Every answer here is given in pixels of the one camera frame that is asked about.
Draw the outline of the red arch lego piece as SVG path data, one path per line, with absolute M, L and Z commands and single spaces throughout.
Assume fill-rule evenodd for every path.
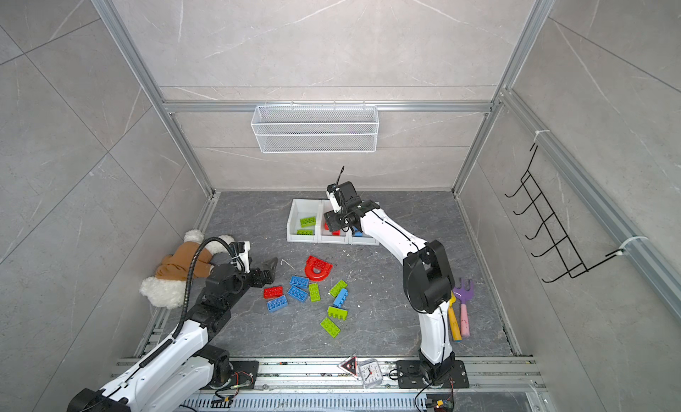
M 333 265 L 321 259 L 310 256 L 305 265 L 305 275 L 312 282 L 319 282 L 327 279 L 333 269 Z

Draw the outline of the blue lego brick slanted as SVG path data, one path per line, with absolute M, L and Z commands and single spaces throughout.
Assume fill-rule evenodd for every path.
M 347 300 L 348 295 L 349 295 L 348 290 L 346 288 L 342 288 L 335 297 L 333 305 L 337 308 L 342 308 L 344 306 L 345 301 Z

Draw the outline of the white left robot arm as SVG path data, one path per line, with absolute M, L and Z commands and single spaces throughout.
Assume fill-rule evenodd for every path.
M 81 390 L 67 410 L 173 411 L 200 389 L 231 401 L 253 385 L 255 362 L 233 365 L 229 352 L 212 343 L 244 294 L 275 280 L 278 260 L 253 267 L 249 250 L 248 242 L 231 236 L 206 238 L 198 229 L 187 231 L 140 287 L 153 305 L 180 310 L 176 328 L 99 390 Z

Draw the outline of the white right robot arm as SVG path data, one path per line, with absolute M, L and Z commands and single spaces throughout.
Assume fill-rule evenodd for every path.
M 378 203 L 361 199 L 351 182 L 328 185 L 326 195 L 332 210 L 325 213 L 325 221 L 332 231 L 360 231 L 403 265 L 404 294 L 420 320 L 423 371 L 434 375 L 452 367 L 447 308 L 455 280 L 443 244 L 411 234 Z

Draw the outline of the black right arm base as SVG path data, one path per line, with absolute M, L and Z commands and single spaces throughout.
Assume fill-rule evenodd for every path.
M 397 381 L 401 389 L 470 387 L 465 364 L 457 360 L 454 353 L 450 353 L 439 364 L 432 364 L 424 355 L 420 355 L 418 360 L 398 361 L 388 376 L 391 380 Z

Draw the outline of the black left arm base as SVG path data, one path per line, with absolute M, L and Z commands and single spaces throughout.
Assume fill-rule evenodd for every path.
M 209 383 L 212 389 L 252 388 L 255 386 L 260 362 L 256 360 L 237 360 L 230 358 L 227 350 L 207 346 L 209 361 L 214 365 L 213 378 Z

